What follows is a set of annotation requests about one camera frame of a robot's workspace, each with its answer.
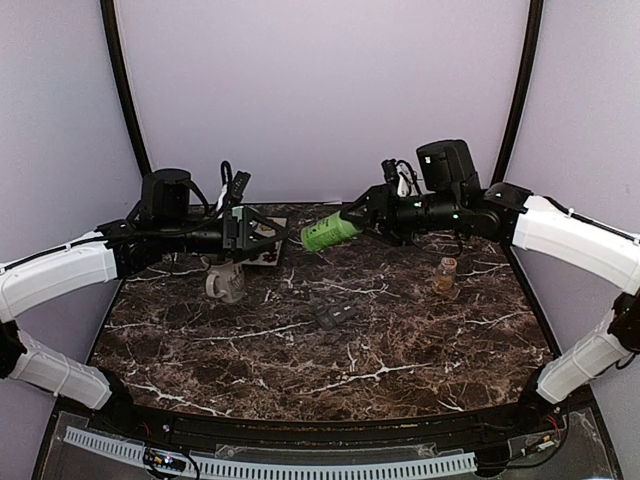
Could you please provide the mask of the green pill bottle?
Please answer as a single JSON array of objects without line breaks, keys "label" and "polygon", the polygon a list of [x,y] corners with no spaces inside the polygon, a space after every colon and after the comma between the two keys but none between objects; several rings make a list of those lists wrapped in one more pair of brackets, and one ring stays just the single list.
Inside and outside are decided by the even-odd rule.
[{"label": "green pill bottle", "polygon": [[341,217],[341,212],[324,217],[312,225],[304,227],[300,238],[307,251],[318,252],[339,245],[364,231],[354,223]]}]

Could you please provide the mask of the grey weekly pill organizer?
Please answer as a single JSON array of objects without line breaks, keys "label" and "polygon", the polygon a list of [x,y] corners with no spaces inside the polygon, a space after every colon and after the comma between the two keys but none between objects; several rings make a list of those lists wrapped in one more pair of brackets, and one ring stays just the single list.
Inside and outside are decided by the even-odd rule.
[{"label": "grey weekly pill organizer", "polygon": [[349,302],[331,303],[316,310],[315,319],[324,330],[331,330],[355,316],[356,311]]}]

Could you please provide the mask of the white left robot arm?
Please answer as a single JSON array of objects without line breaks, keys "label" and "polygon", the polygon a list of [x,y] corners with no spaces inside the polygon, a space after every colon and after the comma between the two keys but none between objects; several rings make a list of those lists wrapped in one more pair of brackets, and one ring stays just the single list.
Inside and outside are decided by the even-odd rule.
[{"label": "white left robot arm", "polygon": [[101,411],[120,436],[141,427],[140,412],[97,368],[81,364],[35,340],[18,317],[50,300],[94,284],[124,280],[166,254],[221,255],[234,262],[267,250],[287,236],[284,226],[243,204],[247,172],[222,167],[223,186],[215,204],[190,211],[190,198],[203,198],[188,171],[160,169],[142,180],[141,198],[124,219],[108,222],[70,242],[1,267],[1,376],[36,386],[54,396]]}]

